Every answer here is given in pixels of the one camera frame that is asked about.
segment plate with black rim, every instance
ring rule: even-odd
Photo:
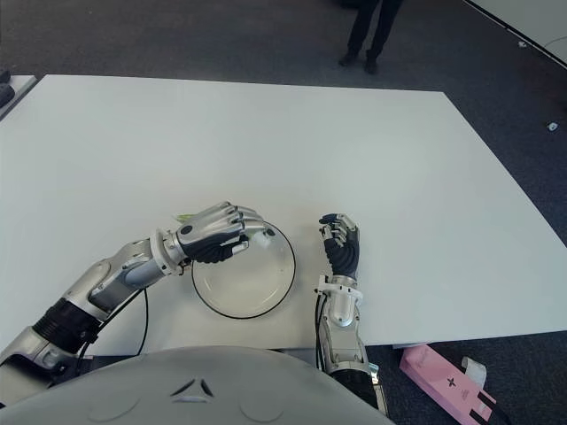
[[[248,249],[221,263],[193,263],[191,276],[203,302],[232,319],[251,319],[279,305],[295,276],[295,255],[287,237],[266,223]]]

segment pink box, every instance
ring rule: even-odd
[[[429,345],[406,348],[400,369],[462,425],[488,423],[496,401]]]

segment white tabletop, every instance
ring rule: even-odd
[[[366,344],[567,328],[565,246],[442,93],[48,76],[0,141],[2,347],[96,260],[224,199],[289,237],[292,289],[237,321],[167,278],[148,351],[313,346],[330,212],[361,228]],[[132,353],[143,317],[138,299],[93,352]]]

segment person's leg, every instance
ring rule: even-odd
[[[386,40],[388,40],[393,21],[400,10],[402,2],[403,0],[383,0],[380,18],[378,19],[378,27],[374,34],[374,40],[372,40],[372,47],[366,52],[368,60],[376,62],[378,55],[382,53],[382,49],[384,48]]]
[[[379,1],[380,0],[362,0],[358,14],[356,15],[356,20],[354,21],[353,29],[351,30],[351,35],[348,39],[348,52],[339,60],[340,65],[347,66],[355,61],[359,51],[361,51],[362,43],[364,43],[364,39],[369,33],[372,14]]]

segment robotic arm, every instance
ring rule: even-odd
[[[378,408],[366,349],[358,335],[362,301],[356,281],[359,230],[345,214],[328,214],[319,222],[333,276],[322,275],[316,290],[317,362],[325,373]]]
[[[250,235],[265,229],[254,210],[224,202],[190,217],[174,233],[156,230],[150,238],[128,243],[113,257],[98,261],[0,354],[0,373],[11,378],[0,382],[0,403],[15,403],[49,386],[139,290],[166,275],[182,274],[193,260],[228,259],[248,247]],[[10,383],[17,381],[29,382],[32,390],[13,391]]]

